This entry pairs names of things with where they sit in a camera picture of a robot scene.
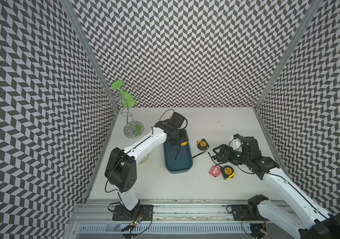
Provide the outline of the black yellow round tape measure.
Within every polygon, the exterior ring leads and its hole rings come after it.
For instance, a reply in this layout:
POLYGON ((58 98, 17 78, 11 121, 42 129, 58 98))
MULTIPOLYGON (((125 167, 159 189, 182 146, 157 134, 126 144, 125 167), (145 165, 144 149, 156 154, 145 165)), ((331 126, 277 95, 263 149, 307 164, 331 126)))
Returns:
POLYGON ((200 153, 194 155, 194 156, 192 157, 192 159, 194 159, 194 158, 196 158, 196 157, 198 157, 198 156, 204 154, 205 152, 207 152, 208 149, 209 149, 209 144, 208 144, 207 141, 203 138, 203 139, 201 139, 201 140, 199 140, 199 141, 197 142, 197 148, 200 150, 200 153))

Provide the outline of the yellow black square tape measure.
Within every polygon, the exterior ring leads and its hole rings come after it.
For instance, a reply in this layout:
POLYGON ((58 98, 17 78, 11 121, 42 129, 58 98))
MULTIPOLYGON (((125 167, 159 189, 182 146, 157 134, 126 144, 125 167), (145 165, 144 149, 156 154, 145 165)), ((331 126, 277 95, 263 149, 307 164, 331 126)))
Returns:
POLYGON ((235 175, 235 171, 231 166, 223 166, 220 171, 224 180, 231 179, 235 175))

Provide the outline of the pink red tape measure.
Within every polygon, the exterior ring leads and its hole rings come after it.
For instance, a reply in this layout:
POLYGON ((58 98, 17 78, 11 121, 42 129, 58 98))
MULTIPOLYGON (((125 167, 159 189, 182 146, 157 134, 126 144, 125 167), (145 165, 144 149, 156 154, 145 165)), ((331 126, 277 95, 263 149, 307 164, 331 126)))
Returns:
POLYGON ((210 171, 209 171, 209 174, 213 177, 219 177, 221 175, 221 169, 219 166, 212 166, 210 171))

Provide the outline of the dark teal storage box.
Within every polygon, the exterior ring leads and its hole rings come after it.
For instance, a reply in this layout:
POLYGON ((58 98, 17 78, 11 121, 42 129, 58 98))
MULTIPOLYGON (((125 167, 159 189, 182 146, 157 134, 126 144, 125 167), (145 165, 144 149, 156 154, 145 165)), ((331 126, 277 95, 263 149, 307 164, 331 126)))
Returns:
POLYGON ((168 142, 163 144, 165 167, 172 173, 188 172, 193 166, 193 159, 189 144, 185 146, 170 145, 168 142))

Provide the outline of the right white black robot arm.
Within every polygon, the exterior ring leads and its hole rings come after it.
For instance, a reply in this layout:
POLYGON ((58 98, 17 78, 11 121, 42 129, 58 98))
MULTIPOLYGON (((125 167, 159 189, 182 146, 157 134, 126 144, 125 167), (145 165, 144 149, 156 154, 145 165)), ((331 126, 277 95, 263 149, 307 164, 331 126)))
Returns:
POLYGON ((250 173, 271 186, 295 212, 292 215, 264 195, 248 199, 250 219, 270 220, 295 239, 340 239, 340 215, 334 215, 303 192, 270 157, 262 155, 252 136, 236 134, 229 144, 213 150, 213 159, 235 166, 245 165, 250 173))

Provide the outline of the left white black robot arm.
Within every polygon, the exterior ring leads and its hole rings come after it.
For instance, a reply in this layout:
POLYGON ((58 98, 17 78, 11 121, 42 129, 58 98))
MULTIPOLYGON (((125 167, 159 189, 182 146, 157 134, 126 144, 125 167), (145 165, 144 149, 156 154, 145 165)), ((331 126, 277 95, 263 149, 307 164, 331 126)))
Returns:
POLYGON ((127 211, 134 211, 140 204, 134 191, 137 181, 137 165, 146 155, 163 143, 171 145, 182 144, 188 141, 184 122, 188 122, 183 116, 171 117, 161 120, 152 127, 152 131, 136 143, 120 149, 114 148, 108 160, 105 170, 107 183, 114 187, 121 200, 122 206, 127 211))

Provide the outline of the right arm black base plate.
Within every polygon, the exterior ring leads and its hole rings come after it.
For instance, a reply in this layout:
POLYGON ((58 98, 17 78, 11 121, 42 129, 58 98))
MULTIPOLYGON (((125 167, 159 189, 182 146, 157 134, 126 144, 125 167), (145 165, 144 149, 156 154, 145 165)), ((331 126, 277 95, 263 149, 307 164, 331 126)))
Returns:
POLYGON ((248 205, 231 205, 231 212, 235 221, 259 221, 261 217, 256 210, 248 205))

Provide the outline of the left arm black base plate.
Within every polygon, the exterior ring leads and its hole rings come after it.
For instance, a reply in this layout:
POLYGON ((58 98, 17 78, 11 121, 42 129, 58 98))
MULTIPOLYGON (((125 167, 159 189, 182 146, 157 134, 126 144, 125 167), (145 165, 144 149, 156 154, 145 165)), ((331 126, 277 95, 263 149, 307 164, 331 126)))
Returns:
POLYGON ((131 211, 129 211, 124 206, 119 204, 114 208, 114 210, 112 210, 112 220, 131 222, 138 219, 138 217, 143 217, 143 221, 151 221, 153 219, 153 212, 153 205, 136 205, 131 211))

